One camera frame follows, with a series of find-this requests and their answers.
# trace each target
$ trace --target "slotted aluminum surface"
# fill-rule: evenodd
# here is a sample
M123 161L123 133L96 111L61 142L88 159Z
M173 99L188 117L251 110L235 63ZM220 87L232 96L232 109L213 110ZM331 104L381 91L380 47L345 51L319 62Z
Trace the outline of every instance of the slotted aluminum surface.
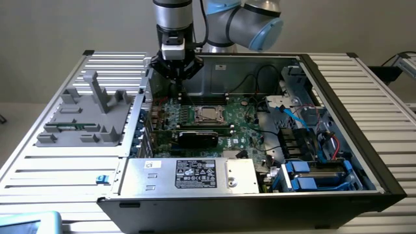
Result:
M133 87L140 83L143 77L141 67L125 67L113 65L136 65L141 64L140 55L144 54L100 54L89 58L87 69L103 69L99 80L109 91L120 88L124 84L133 92ZM356 120L369 142L377 150L381 159L388 165L391 172L399 180L408 198L400 201L395 206L381 213L365 213L355 218L345 226L337 230L327 231L291 231L273 232L283 234L403 234L416 232L416 125L411 122L408 114L399 109L391 99L391 95L380 89L375 82L375 77L360 65L356 59L349 58L345 54L311 54L311 57L319 65L320 71L329 82L335 92L344 103L353 119ZM83 86L80 79L72 80L81 92L89 92ZM100 152L97 155L108 155L108 152ZM24 158L25 154L20 153L21 161L32 159ZM52 164L45 167L63 168L64 165L56 164L56 154L44 157L48 161L40 161L33 165L41 167L44 163ZM77 156L67 159L65 165L75 165L77 161L84 160L79 166L88 167L111 167L113 157L107 156L97 160L88 157ZM27 170L31 167L31 161L15 163L15 168ZM117 226L111 222L108 216L101 212L95 204L95 200L101 192L108 192L103 187L96 186L95 177L103 174L101 171L85 170L84 172L59 172L49 178L51 174L36 172L39 179L29 180L28 176L21 173L12 173L12 178L1 181L3 188L8 186L20 186L28 183L44 185L44 192L48 195L33 195L24 192L16 193L16 196L0 196L0 215L9 215L29 211L57 210L61 212L64 220L65 233L120 233Z

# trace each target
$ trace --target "warning label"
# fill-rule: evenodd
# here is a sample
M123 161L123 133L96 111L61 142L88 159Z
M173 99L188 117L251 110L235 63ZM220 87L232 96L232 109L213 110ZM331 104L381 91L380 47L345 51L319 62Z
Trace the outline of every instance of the warning label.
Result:
M177 160L175 186L179 189L216 188L215 160Z

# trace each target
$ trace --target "metal rail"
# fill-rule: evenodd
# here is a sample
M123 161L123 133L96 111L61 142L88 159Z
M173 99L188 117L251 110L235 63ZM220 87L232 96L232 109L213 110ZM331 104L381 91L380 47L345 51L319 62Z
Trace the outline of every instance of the metal rail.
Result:
M80 93L89 93L79 74L85 69L95 69L100 85L107 87L109 93L127 89L135 94L145 73L144 57L143 53L95 53L79 64L63 87L69 84L77 87ZM381 213L363 214L337 230L303 233L415 233L415 115L359 59L349 58L347 54L311 54L311 57L409 197ZM96 185L95 178L115 173L119 163L123 163L119 159L123 147L75 147L56 152L32 146L41 123L51 118L59 103L59 96L55 96L0 170L0 175L4 174L0 181L0 216L56 210L63 216L65 233L120 234L95 203L101 194L111 192L111 185ZM299 231L276 233L299 234Z

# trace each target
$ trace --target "gray floor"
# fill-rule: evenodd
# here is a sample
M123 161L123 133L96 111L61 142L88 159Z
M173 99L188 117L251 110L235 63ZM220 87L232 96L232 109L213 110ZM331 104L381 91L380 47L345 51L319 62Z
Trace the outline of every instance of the gray floor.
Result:
M0 103L0 114L7 119L7 123L0 124L0 166L11 156L45 106L33 103Z

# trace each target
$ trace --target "red cable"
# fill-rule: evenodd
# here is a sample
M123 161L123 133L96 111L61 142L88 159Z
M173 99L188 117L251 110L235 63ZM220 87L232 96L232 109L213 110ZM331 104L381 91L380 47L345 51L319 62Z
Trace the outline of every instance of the red cable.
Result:
M332 138L333 138L333 140L336 140L336 143L337 143L337 148L336 148L336 151L335 151L333 156L332 156L332 160L335 160L337 158L337 154L339 154L340 143L339 143L339 139L335 135L332 135Z

